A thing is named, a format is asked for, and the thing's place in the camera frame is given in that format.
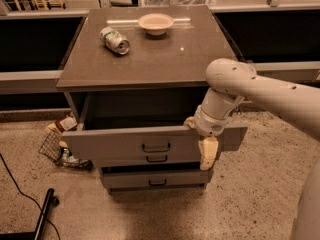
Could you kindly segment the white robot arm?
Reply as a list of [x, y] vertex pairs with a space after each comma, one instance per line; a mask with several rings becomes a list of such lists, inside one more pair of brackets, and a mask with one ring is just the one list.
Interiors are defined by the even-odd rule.
[[[320, 90], [315, 87], [259, 76], [247, 63], [220, 58], [206, 69], [209, 89], [195, 114], [185, 124], [197, 131], [200, 168], [213, 166], [217, 137], [229, 124], [229, 115], [247, 99], [300, 131], [320, 140]], [[320, 240], [320, 162], [304, 183], [290, 240]]]

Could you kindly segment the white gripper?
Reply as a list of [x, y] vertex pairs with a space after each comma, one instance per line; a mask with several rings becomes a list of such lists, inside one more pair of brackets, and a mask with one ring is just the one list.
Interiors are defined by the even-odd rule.
[[201, 154], [201, 170], [209, 170], [213, 166], [219, 147], [219, 142], [215, 136], [221, 135], [229, 122], [229, 118], [220, 120], [208, 116], [201, 106], [197, 107], [194, 117], [190, 116], [185, 119], [185, 126], [196, 129], [198, 134], [204, 137], [198, 141]]

